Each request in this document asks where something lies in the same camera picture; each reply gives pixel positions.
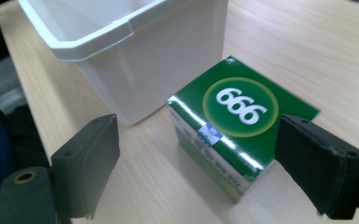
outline green box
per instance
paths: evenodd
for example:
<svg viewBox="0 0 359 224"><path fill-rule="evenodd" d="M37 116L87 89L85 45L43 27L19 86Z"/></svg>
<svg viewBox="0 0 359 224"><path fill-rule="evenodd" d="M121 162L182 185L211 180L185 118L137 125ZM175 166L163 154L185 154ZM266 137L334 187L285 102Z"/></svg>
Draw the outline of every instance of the green box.
<svg viewBox="0 0 359 224"><path fill-rule="evenodd" d="M280 115L318 113L233 57L167 102L181 146L234 201L273 161Z"/></svg>

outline white plastic bin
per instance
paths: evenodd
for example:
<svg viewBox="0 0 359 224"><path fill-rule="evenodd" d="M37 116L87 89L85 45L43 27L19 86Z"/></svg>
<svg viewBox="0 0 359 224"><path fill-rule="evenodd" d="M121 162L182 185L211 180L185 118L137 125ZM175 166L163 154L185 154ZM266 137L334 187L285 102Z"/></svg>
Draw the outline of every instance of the white plastic bin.
<svg viewBox="0 0 359 224"><path fill-rule="evenodd" d="M133 124L220 62L228 0L19 0L55 56Z"/></svg>

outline green packaging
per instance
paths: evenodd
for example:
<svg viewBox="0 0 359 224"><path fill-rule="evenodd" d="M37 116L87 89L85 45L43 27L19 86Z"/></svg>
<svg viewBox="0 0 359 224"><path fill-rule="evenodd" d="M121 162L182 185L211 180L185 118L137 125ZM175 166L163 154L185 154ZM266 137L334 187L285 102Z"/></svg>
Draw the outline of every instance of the green packaging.
<svg viewBox="0 0 359 224"><path fill-rule="evenodd" d="M233 57L167 102L181 146L234 201L273 161L280 115L318 113Z"/></svg>

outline cardboard box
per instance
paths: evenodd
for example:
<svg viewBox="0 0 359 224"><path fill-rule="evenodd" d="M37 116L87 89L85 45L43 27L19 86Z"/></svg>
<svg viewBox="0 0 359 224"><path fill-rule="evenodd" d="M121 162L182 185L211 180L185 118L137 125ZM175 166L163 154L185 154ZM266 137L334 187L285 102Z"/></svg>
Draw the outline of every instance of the cardboard box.
<svg viewBox="0 0 359 224"><path fill-rule="evenodd" d="M167 102L182 147L234 201L273 161L280 115L318 113L233 57Z"/></svg>

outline wooden table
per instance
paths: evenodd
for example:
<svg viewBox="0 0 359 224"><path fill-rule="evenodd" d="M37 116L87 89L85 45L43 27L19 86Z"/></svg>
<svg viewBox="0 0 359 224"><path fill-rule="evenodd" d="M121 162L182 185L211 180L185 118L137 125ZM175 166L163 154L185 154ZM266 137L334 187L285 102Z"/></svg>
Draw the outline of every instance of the wooden table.
<svg viewBox="0 0 359 224"><path fill-rule="evenodd" d="M109 114L72 63L57 61L18 2L0 25L50 156L91 119ZM315 122L359 147L359 4L346 0L229 0L224 55L322 110ZM233 204L181 149L167 107L119 125L121 157L96 218L76 223L359 223L319 217L273 163Z"/></svg>

